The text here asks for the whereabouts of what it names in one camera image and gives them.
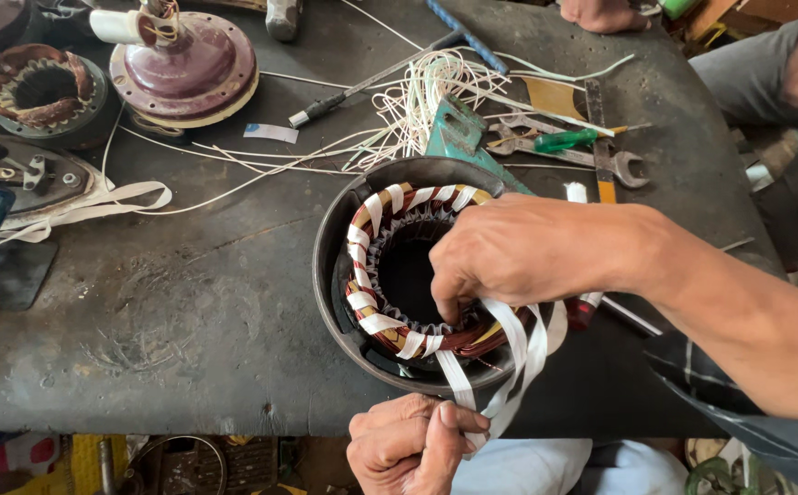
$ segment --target screwdriver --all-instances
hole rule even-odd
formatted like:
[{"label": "screwdriver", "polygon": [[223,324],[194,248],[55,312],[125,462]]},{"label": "screwdriver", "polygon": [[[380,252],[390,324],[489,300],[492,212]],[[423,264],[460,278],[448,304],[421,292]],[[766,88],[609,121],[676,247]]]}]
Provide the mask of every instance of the screwdriver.
[{"label": "screwdriver", "polygon": [[[614,127],[614,133],[619,134],[629,130],[646,129],[651,127],[652,124],[639,124],[632,126]],[[582,129],[582,130],[569,130],[566,132],[558,132],[555,134],[543,134],[534,140],[534,150],[538,153],[551,153],[559,150],[566,150],[578,144],[590,145],[594,140],[601,137],[602,134],[595,129]]]}]

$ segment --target wire bundle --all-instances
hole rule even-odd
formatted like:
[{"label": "wire bundle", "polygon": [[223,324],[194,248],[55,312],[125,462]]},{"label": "wire bundle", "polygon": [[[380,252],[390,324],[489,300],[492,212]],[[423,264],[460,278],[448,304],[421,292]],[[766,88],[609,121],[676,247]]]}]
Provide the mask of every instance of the wire bundle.
[{"label": "wire bundle", "polygon": [[[475,187],[450,185],[413,188],[393,184],[369,197],[359,208],[348,231],[348,252],[353,269],[345,296],[359,325],[400,358],[426,358],[435,351],[451,351],[478,358],[507,342],[503,327],[475,311],[464,312],[464,325],[454,329],[444,323],[424,325],[411,321],[383,295],[378,264],[399,231],[414,230],[405,241],[431,238],[450,228],[468,204],[483,204],[491,196]],[[527,308],[515,310],[522,323],[530,321]]]},{"label": "wire bundle", "polygon": [[363,143],[366,156],[349,168],[367,170],[385,160],[424,154],[438,104],[445,95],[453,94],[475,110],[488,96],[505,94],[503,85],[511,82],[464,59],[456,49],[435,51],[411,62],[404,79],[387,83],[400,85],[391,85],[371,98],[386,128]]}]

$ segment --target white cotton tape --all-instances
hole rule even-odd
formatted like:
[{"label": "white cotton tape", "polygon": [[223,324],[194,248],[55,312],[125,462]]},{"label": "white cotton tape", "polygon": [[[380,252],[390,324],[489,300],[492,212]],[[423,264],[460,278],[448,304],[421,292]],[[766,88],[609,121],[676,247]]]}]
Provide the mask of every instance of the white cotton tape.
[{"label": "white cotton tape", "polygon": [[[451,351],[436,351],[436,358],[438,364],[442,366],[442,372],[445,373],[445,378],[448,384],[451,385],[451,390],[454,393],[454,400],[458,405],[461,405],[472,411],[475,410],[475,395],[472,393],[472,385],[466,374],[463,373],[463,368],[459,366],[457,357]],[[466,433],[466,438],[475,445],[475,451],[482,448],[488,442],[488,439],[481,433]],[[463,456],[467,461],[472,459],[472,456],[467,454]]]},{"label": "white cotton tape", "polygon": [[348,244],[347,252],[349,253],[349,257],[352,258],[354,262],[359,262],[362,266],[368,265],[365,260],[365,249],[361,244]]},{"label": "white cotton tape", "polygon": [[381,313],[374,313],[371,316],[366,316],[362,320],[359,320],[359,324],[362,325],[362,329],[370,336],[386,329],[398,329],[399,327],[405,326],[405,323],[394,320],[389,316],[384,316]]},{"label": "white cotton tape", "polygon": [[451,199],[451,195],[453,194],[454,190],[457,189],[457,186],[443,186],[439,191],[436,197],[432,198],[432,201],[447,201]]},{"label": "white cotton tape", "polygon": [[411,199],[411,204],[408,206],[408,209],[412,209],[420,203],[429,201],[429,198],[432,197],[432,193],[435,190],[435,187],[424,187],[422,189],[417,189],[417,191],[414,193],[414,198]]},{"label": "white cotton tape", "polygon": [[410,331],[405,335],[405,346],[402,347],[400,352],[396,353],[397,358],[402,359],[411,359],[414,357],[414,353],[417,352],[417,349],[420,349],[420,344],[424,342],[426,335]]},{"label": "white cotton tape", "polygon": [[359,291],[353,292],[349,296],[347,296],[347,302],[349,302],[349,306],[353,308],[353,311],[358,311],[362,308],[368,308],[370,306],[374,307],[375,309],[378,308],[377,301],[371,297],[366,291]]},{"label": "white cotton tape", "polygon": [[393,215],[402,209],[402,204],[405,203],[405,191],[399,184],[393,184],[386,188],[386,192],[390,193],[390,203],[393,204]]},{"label": "white cotton tape", "polygon": [[567,187],[567,201],[571,203],[588,203],[585,185],[579,182],[564,184]]},{"label": "white cotton tape", "polygon": [[368,209],[368,214],[371,215],[371,233],[374,237],[378,237],[380,218],[384,216],[384,206],[380,202],[380,196],[377,194],[371,195],[365,200],[365,208]]},{"label": "white cotton tape", "polygon": [[461,209],[466,208],[466,205],[472,200],[472,195],[474,195],[476,192],[478,192],[478,189],[475,187],[463,187],[463,189],[459,191],[459,195],[457,195],[457,199],[454,200],[451,208],[453,208],[454,211],[460,211]]},{"label": "white cotton tape", "polygon": [[563,301],[555,302],[552,319],[548,321],[548,354],[557,351],[567,337],[567,306]]},{"label": "white cotton tape", "polygon": [[442,340],[445,338],[444,335],[429,335],[426,338],[426,351],[421,356],[421,358],[427,358],[435,351],[438,351],[438,348],[442,345]]},{"label": "white cotton tape", "polygon": [[356,275],[356,282],[360,287],[372,289],[371,279],[368,278],[368,272],[365,269],[353,267],[353,273]]},{"label": "white cotton tape", "polygon": [[364,230],[353,224],[350,224],[349,230],[347,230],[347,241],[356,242],[357,244],[361,244],[364,249],[368,249],[368,243],[371,240],[368,238],[368,234],[365,233]]},{"label": "white cotton tape", "polygon": [[527,334],[524,331],[524,325],[517,319],[508,304],[492,298],[481,298],[481,304],[503,325],[503,333],[509,341],[509,347],[512,349],[512,358],[515,361],[515,372],[512,377],[503,383],[503,386],[496,391],[490,403],[488,403],[488,407],[481,412],[481,414],[492,418],[503,409],[503,404],[509,398],[509,393],[515,388],[515,383],[517,383],[517,379],[521,375],[521,370],[524,369],[527,361]]},{"label": "white cotton tape", "polygon": [[517,394],[509,399],[503,406],[503,410],[490,421],[490,437],[493,439],[500,438],[509,427],[518,408],[521,407],[521,399],[524,398],[527,388],[546,366],[546,357],[553,347],[552,335],[566,335],[567,333],[567,308],[563,301],[555,302],[555,309],[552,310],[552,319],[548,321],[547,330],[543,324],[542,315],[539,314],[539,306],[531,305],[528,308],[536,316],[536,325],[530,335],[530,342],[527,344],[527,365],[524,369],[524,379],[521,381],[521,389]]}]

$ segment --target metal rod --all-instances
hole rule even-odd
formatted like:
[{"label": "metal rod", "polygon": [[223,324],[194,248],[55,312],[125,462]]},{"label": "metal rod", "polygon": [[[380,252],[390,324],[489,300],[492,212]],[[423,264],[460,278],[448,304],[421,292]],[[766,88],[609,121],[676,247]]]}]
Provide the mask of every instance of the metal rod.
[{"label": "metal rod", "polygon": [[99,477],[102,481],[102,493],[104,495],[117,495],[111,439],[99,441]]},{"label": "metal rod", "polygon": [[607,296],[604,296],[600,300],[600,302],[602,304],[606,304],[608,308],[611,308],[616,313],[624,316],[626,319],[634,323],[637,328],[643,330],[644,332],[650,334],[651,336],[660,336],[664,333],[663,331],[653,326],[652,323],[649,323],[640,316],[637,316],[636,314],[632,313],[629,309],[625,308],[623,305],[617,303],[613,299],[608,298]]}]

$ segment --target workbench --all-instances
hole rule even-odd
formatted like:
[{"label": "workbench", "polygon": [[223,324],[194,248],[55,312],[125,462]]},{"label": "workbench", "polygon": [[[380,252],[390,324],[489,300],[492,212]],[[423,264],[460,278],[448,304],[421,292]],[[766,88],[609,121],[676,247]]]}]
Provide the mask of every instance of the workbench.
[{"label": "workbench", "polygon": [[[422,46],[448,32],[422,0],[354,4]],[[635,54],[602,79],[608,125],[653,124],[613,140],[644,158],[638,173],[651,179],[633,193],[619,186],[620,203],[654,206],[717,247],[754,237],[732,253],[767,270],[779,266],[729,131],[664,31],[600,36],[565,22],[556,6],[443,5],[493,50],[554,72],[586,74]],[[260,14],[206,11],[248,34],[263,71],[351,85],[415,51],[337,0],[308,2],[298,39],[286,45],[268,37]],[[74,50],[105,66],[111,47]],[[286,126],[289,115],[338,91],[262,75],[246,107],[197,131],[195,141],[303,155],[382,127],[368,92],[305,126],[295,145],[242,138],[249,122]],[[102,149],[82,156],[99,166]],[[168,209],[253,177],[235,163],[168,150],[122,130],[107,168],[117,185],[170,186]],[[541,196],[564,197],[569,181],[596,190],[591,172],[512,171]],[[288,171],[187,213],[129,213],[58,227],[52,240],[59,252],[34,306],[0,312],[0,431],[343,435],[354,414],[402,395],[343,353],[314,301],[314,236],[349,178]],[[720,435],[649,370],[642,343],[599,311],[589,330],[568,335],[548,359],[507,436]]]}]

